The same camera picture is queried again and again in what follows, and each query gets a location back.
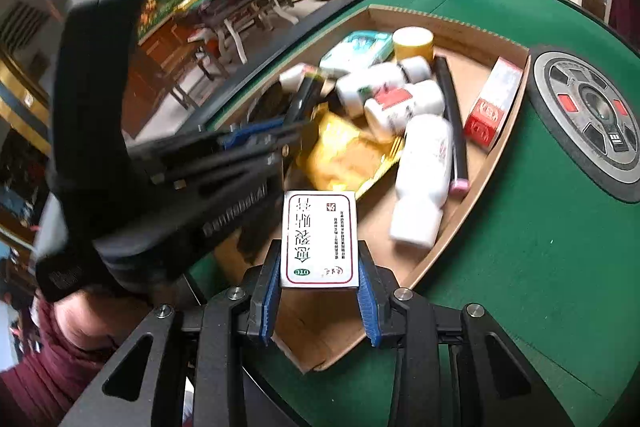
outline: white bottle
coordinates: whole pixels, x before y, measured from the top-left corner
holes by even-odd
[[[335,90],[349,117],[355,118],[363,113],[364,103],[380,90],[417,84],[427,78],[431,78],[427,61],[422,57],[409,57],[397,64],[382,62],[347,74],[335,83]]]
[[[444,112],[444,95],[434,80],[404,84],[378,94],[364,103],[364,116],[369,129],[379,142],[402,136],[406,124],[419,114]]]
[[[396,178],[398,203],[389,229],[392,239],[433,248],[449,192],[451,153],[451,124],[443,117],[421,114],[406,125]]]

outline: green table surface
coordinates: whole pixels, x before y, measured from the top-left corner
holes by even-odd
[[[525,46],[571,49],[615,79],[640,108],[640,58],[559,0],[363,0],[327,24],[369,4],[445,16]],[[418,291],[439,305],[484,304],[574,423],[595,426],[640,360],[639,245],[640,204],[621,203],[596,187],[525,101],[480,201]],[[193,270],[209,292],[216,289],[211,263]],[[276,347],[247,358],[314,427],[386,425],[391,351],[361,343],[334,367],[308,375]]]

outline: yellow packet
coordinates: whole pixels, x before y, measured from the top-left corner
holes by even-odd
[[[404,138],[378,143],[351,122],[328,110],[316,108],[318,141],[303,150],[297,165],[317,190],[349,190],[358,199],[400,160]]]

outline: person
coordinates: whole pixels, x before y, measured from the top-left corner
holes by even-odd
[[[38,302],[40,353],[0,373],[3,427],[54,427],[150,311],[144,301],[78,291]]]

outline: screw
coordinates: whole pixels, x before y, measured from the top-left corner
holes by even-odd
[[[226,291],[226,298],[228,298],[230,301],[239,301],[245,295],[246,292],[240,286],[229,288]]]
[[[159,319],[165,319],[174,312],[174,309],[169,304],[160,304],[156,308],[156,317]]]
[[[484,315],[484,308],[480,304],[472,303],[466,306],[466,312],[472,317],[479,319]]]
[[[409,288],[397,288],[394,291],[394,297],[399,301],[408,301],[413,296],[414,293]]]

